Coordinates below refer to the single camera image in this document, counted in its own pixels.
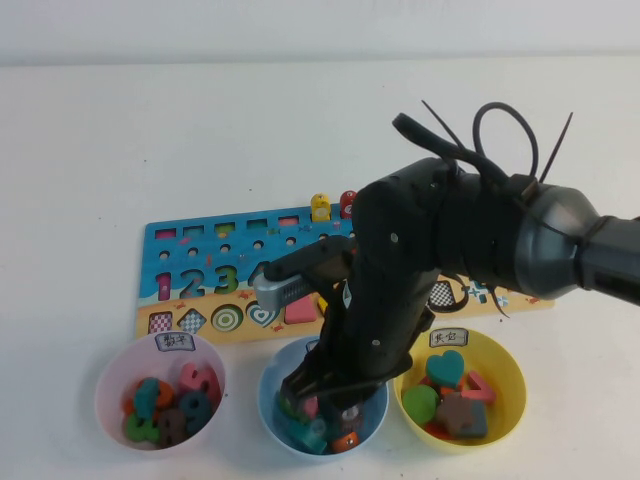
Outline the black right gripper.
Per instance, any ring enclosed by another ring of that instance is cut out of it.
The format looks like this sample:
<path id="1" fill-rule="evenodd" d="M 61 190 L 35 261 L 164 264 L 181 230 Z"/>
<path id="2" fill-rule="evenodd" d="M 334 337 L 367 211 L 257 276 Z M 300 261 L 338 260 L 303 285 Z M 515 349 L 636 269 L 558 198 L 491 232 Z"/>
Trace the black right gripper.
<path id="1" fill-rule="evenodd" d="M 439 274 L 415 263 L 355 260 L 349 305 L 340 301 L 342 310 L 330 313 L 319 344 L 282 380 L 280 394 L 303 401 L 319 393 L 328 416 L 372 398 L 411 365 L 408 351 L 432 321 L 424 309 Z"/>

